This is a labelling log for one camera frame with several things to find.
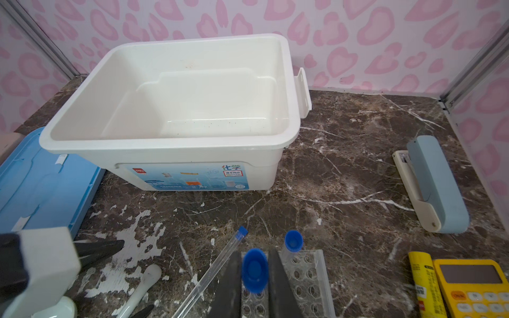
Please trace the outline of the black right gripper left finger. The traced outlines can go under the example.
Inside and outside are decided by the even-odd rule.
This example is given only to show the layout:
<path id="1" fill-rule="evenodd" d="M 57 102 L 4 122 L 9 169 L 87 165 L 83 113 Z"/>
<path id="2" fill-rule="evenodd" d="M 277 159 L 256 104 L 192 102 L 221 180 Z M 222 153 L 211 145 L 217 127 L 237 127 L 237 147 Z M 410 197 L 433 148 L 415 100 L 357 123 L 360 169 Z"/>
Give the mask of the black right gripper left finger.
<path id="1" fill-rule="evenodd" d="M 216 296 L 207 317 L 241 317 L 242 257 L 233 252 L 220 280 Z"/>

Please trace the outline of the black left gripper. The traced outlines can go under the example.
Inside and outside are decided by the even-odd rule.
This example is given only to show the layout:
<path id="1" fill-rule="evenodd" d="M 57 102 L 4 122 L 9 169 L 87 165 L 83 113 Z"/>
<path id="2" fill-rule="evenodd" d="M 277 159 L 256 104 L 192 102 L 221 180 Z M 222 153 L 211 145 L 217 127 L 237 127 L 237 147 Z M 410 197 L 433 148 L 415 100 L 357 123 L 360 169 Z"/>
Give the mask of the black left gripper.
<path id="1" fill-rule="evenodd" d="M 55 306 L 80 270 L 125 246 L 124 240 L 73 242 L 66 227 L 1 235 L 1 317 L 30 317 Z M 130 318 L 148 318 L 149 305 Z"/>

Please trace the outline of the white plastic storage bin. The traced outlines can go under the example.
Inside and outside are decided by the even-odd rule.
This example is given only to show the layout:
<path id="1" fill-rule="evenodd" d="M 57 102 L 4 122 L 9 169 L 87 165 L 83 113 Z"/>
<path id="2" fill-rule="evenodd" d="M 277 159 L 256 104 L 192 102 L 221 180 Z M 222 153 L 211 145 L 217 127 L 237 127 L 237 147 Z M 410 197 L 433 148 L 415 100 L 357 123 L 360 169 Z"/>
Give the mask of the white plastic storage bin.
<path id="1" fill-rule="evenodd" d="M 102 58 L 40 144 L 146 191 L 268 190 L 311 109 L 278 34 L 133 42 Z"/>

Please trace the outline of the blue plastic bin lid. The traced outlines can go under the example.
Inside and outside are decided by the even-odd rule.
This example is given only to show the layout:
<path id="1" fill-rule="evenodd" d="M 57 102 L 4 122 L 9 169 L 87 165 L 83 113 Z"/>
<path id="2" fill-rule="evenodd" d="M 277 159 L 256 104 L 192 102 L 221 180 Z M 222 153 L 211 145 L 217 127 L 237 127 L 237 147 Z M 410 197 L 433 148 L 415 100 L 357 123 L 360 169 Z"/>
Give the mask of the blue plastic bin lid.
<path id="1" fill-rule="evenodd" d="M 76 237 L 105 171 L 40 146 L 29 133 L 1 165 L 1 233 L 67 227 Z"/>

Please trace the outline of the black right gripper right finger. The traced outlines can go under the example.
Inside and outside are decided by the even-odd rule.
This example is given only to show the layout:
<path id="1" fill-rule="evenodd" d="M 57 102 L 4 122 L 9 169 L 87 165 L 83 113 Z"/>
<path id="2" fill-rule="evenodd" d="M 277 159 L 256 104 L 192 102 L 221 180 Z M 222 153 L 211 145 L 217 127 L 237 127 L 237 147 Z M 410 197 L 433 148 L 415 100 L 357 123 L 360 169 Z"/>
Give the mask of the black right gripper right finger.
<path id="1" fill-rule="evenodd" d="M 303 318 L 276 249 L 269 250 L 269 317 Z"/>

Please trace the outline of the white ceramic mortar bowl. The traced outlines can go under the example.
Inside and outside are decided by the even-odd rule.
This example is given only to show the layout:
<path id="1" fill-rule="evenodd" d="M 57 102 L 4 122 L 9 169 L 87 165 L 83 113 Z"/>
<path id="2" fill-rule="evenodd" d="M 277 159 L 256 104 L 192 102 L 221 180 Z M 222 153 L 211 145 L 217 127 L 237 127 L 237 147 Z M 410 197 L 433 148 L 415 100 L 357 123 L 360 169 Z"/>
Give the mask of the white ceramic mortar bowl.
<path id="1" fill-rule="evenodd" d="M 62 297 L 52 307 L 34 313 L 31 318 L 77 318 L 77 307 L 69 297 Z"/>

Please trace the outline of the yellow calculator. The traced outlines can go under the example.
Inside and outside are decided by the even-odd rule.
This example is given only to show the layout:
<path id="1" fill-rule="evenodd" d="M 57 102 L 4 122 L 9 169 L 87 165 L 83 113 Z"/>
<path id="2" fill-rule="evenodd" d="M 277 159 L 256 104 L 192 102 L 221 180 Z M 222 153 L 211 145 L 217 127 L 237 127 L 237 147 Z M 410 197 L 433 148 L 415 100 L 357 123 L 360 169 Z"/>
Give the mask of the yellow calculator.
<path id="1" fill-rule="evenodd" d="M 508 317 L 508 281 L 487 259 L 436 259 L 438 283 L 452 317 Z"/>

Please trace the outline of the blue capped test tube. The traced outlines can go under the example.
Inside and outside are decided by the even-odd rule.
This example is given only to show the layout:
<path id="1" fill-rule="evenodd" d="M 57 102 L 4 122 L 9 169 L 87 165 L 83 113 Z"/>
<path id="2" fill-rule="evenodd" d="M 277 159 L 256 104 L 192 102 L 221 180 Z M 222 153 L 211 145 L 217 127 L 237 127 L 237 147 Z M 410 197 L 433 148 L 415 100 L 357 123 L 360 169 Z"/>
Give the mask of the blue capped test tube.
<path id="1" fill-rule="evenodd" d="M 304 246 L 304 239 L 301 233 L 297 230 L 291 230 L 286 233 L 284 238 L 285 253 L 299 253 Z"/>
<path id="2" fill-rule="evenodd" d="M 219 256 L 210 265 L 208 270 L 202 276 L 200 281 L 195 285 L 190 294 L 182 302 L 180 307 L 172 318 L 182 318 L 188 315 L 196 302 L 203 296 L 208 286 L 212 283 L 213 279 L 217 276 L 225 263 L 229 260 L 230 256 L 237 250 L 242 240 L 247 236 L 248 230 L 243 226 L 237 230 L 236 234 L 225 245 L 225 248 L 220 252 Z"/>
<path id="3" fill-rule="evenodd" d="M 269 264 L 265 253 L 251 249 L 243 257 L 242 281 L 245 288 L 253 294 L 260 294 L 269 282 Z"/>

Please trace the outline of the clear test tube rack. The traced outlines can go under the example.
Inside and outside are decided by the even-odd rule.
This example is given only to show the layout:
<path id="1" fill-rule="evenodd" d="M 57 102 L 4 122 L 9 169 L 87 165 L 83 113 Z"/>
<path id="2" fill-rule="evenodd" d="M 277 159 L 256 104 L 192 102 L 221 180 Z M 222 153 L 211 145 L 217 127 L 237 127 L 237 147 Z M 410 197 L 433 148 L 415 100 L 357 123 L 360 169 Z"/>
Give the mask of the clear test tube rack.
<path id="1" fill-rule="evenodd" d="M 330 281 L 322 250 L 302 250 L 284 265 L 290 289 L 304 317 L 335 317 Z M 269 288 L 241 294 L 242 317 L 269 316 Z"/>

